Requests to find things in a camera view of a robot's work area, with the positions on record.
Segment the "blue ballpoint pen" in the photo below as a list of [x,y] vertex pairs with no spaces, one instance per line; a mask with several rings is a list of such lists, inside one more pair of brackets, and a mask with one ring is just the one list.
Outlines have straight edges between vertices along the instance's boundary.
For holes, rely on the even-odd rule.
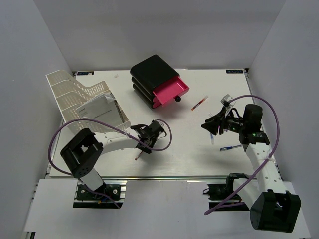
[[227,146],[227,147],[220,148],[219,151],[223,152],[223,151],[232,150],[232,149],[241,148],[241,147],[242,147],[241,144],[236,146]]

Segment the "white Canon safety booklet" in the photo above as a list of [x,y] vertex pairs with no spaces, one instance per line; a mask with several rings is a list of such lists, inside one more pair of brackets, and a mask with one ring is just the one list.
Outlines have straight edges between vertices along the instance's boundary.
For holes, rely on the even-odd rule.
[[130,121],[111,91],[100,93],[76,108],[79,118],[89,118],[113,127],[128,127]]

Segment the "black pink drawer organizer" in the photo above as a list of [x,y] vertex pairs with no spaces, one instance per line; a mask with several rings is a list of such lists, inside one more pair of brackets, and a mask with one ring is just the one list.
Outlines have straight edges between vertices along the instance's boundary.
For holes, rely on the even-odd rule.
[[158,55],[153,55],[130,69],[133,89],[150,108],[180,102],[189,86],[180,74]]

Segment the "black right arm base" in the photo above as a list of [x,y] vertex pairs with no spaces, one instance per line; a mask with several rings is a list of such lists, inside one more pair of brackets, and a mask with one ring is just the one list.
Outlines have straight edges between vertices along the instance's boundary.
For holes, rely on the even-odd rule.
[[[202,191],[203,195],[207,195],[209,199],[209,208],[212,209],[227,196],[233,192],[233,182],[235,179],[248,179],[249,176],[243,173],[230,173],[226,177],[224,183],[208,184],[206,189]],[[248,207],[243,203],[239,195],[233,196],[217,211],[249,211]]]

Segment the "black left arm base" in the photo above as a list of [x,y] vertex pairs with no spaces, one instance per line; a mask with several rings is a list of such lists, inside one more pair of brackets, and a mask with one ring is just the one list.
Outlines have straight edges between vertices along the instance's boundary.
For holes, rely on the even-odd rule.
[[105,187],[98,193],[88,190],[83,183],[77,182],[73,200],[76,209],[119,209],[124,202],[126,181],[105,180]]

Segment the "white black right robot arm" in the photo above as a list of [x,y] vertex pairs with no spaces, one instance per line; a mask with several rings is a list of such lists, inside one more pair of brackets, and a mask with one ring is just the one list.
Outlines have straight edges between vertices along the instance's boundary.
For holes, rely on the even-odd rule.
[[201,127],[213,135],[225,130],[237,133],[240,144],[248,156],[254,173],[251,177],[231,174],[225,192],[232,199],[240,197],[250,211],[254,229],[291,233],[301,208],[298,195],[292,194],[283,184],[274,162],[267,135],[261,130],[263,109],[254,104],[245,107],[241,117],[236,109],[222,110],[205,120]]

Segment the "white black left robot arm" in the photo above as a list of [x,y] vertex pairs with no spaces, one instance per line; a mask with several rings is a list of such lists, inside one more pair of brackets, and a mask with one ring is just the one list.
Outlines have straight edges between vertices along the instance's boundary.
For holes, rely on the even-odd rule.
[[150,125],[131,126],[123,133],[93,133],[85,128],[77,133],[62,148],[60,155],[69,168],[72,176],[88,188],[88,193],[95,199],[104,196],[107,188],[102,177],[94,168],[102,154],[108,152],[139,149],[150,154],[162,134],[167,134],[163,124],[153,120]]

